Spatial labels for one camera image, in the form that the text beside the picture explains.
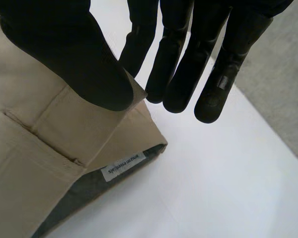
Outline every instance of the white surface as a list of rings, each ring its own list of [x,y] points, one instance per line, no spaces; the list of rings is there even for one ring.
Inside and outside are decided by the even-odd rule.
[[[91,11],[118,55],[131,27],[126,1],[97,0]],[[142,86],[160,21],[137,77]],[[184,113],[148,104],[166,152],[48,238],[298,238],[298,160],[246,98],[234,87],[217,122],[194,118],[211,68]]]

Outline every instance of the pant pocket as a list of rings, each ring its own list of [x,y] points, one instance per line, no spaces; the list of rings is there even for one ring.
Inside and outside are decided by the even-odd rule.
[[[0,112],[0,238],[28,238],[85,168]]]

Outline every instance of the white label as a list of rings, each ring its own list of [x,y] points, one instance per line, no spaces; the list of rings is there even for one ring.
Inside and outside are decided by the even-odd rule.
[[[114,164],[102,168],[101,172],[103,173],[106,182],[108,182],[144,159],[146,159],[146,156],[141,152],[130,158],[118,160]]]

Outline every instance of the beige fabric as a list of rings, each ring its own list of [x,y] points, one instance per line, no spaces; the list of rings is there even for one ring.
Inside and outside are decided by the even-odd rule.
[[[142,101],[119,124],[97,158],[90,163],[86,173],[159,144],[167,145],[167,141]]]
[[[134,102],[128,110],[92,105],[0,29],[0,238],[30,237],[91,162],[93,170],[166,144],[144,104],[111,139],[145,97],[131,76],[130,81]]]

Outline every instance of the black glove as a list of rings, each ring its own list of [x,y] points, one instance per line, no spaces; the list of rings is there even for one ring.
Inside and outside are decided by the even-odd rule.
[[[185,41],[193,0],[160,0],[163,37],[148,79],[148,101],[173,113],[188,105],[229,16],[222,49],[196,104],[198,120],[219,116],[235,77],[251,46],[293,0],[195,0],[191,38],[176,69]],[[157,0],[128,0],[133,24],[119,62],[136,77],[154,39]]]
[[[200,121],[215,121],[250,47],[292,1],[195,0],[192,35],[175,72],[193,0],[161,0],[164,32],[146,86],[148,100],[163,101],[174,113],[186,108],[231,12],[223,47],[195,108]],[[154,39],[158,0],[128,0],[128,6],[133,26],[120,63],[136,76]],[[81,97],[109,110],[124,110],[133,100],[132,87],[89,7],[90,0],[0,0],[0,24],[15,45]]]
[[[122,111],[133,101],[133,89],[89,7],[90,0],[0,0],[0,24],[16,46],[82,98]]]

